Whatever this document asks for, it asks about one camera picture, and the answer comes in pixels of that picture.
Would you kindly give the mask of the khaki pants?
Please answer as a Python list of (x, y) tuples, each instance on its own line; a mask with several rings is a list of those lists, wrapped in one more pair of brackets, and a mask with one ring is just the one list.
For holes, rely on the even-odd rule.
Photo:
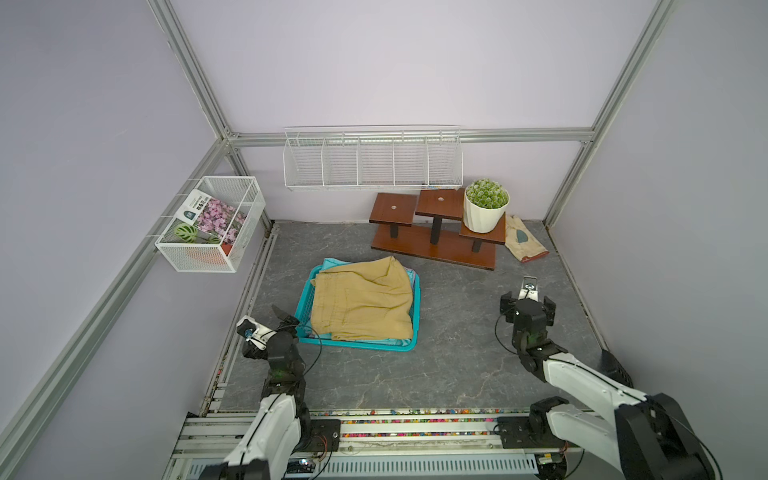
[(313, 286), (310, 322), (317, 333), (337, 341), (413, 338), (413, 289), (395, 257), (322, 270)]

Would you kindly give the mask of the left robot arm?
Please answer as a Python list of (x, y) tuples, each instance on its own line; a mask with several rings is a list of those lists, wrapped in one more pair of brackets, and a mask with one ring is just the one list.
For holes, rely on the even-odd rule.
[(280, 479), (294, 450), (309, 441), (307, 367), (298, 350), (299, 320), (277, 306), (272, 310), (280, 320), (276, 328), (250, 316), (237, 322), (236, 332), (245, 340), (243, 356), (265, 360), (267, 378), (248, 430), (224, 460), (203, 469), (202, 479)]

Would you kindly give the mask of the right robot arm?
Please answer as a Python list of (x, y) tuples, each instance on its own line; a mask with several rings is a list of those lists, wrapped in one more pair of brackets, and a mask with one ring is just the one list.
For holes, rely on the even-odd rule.
[(532, 404), (526, 418), (500, 418), (497, 432), (504, 447), (575, 445), (627, 479), (723, 478), (676, 400), (634, 389), (609, 352), (595, 370), (549, 338), (556, 305), (540, 298), (533, 284), (504, 294), (499, 310), (513, 327), (509, 352), (537, 379), (567, 394)]

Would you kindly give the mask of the beige glove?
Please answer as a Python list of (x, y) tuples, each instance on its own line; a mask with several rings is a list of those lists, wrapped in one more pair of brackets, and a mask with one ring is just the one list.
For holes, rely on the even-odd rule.
[(505, 216), (505, 247), (520, 262), (528, 263), (546, 257), (549, 251), (517, 216)]

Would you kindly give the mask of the white pot green plant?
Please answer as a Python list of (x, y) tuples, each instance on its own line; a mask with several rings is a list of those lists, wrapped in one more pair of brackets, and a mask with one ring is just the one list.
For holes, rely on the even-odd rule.
[(474, 233), (491, 232), (504, 215), (509, 192), (491, 179), (472, 182), (464, 193), (463, 224)]

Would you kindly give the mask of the brown wooden tiered stand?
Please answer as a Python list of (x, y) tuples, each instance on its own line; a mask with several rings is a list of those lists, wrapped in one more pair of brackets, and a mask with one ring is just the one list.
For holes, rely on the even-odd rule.
[(378, 226), (376, 250), (493, 270), (496, 247), (505, 243), (506, 219), (488, 233), (464, 223), (462, 189), (423, 190), (417, 195), (377, 194), (369, 221)]

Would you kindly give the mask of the pink artificial flowers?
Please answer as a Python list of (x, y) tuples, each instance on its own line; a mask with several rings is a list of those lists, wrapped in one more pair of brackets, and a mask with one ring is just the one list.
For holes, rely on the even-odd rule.
[(232, 245), (235, 243), (246, 215), (229, 204), (211, 198), (194, 222), (197, 236), (207, 243)]

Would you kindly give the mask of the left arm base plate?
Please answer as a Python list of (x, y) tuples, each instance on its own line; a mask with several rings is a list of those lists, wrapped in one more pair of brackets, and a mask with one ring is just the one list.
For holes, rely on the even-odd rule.
[(297, 452), (330, 453), (339, 449), (341, 421), (338, 419), (311, 419), (303, 429)]

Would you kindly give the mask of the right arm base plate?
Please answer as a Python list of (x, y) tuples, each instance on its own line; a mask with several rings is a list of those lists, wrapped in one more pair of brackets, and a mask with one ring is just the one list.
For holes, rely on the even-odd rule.
[(566, 441), (553, 434), (546, 419), (537, 416), (499, 417), (492, 432), (499, 436), (504, 449), (566, 448)]

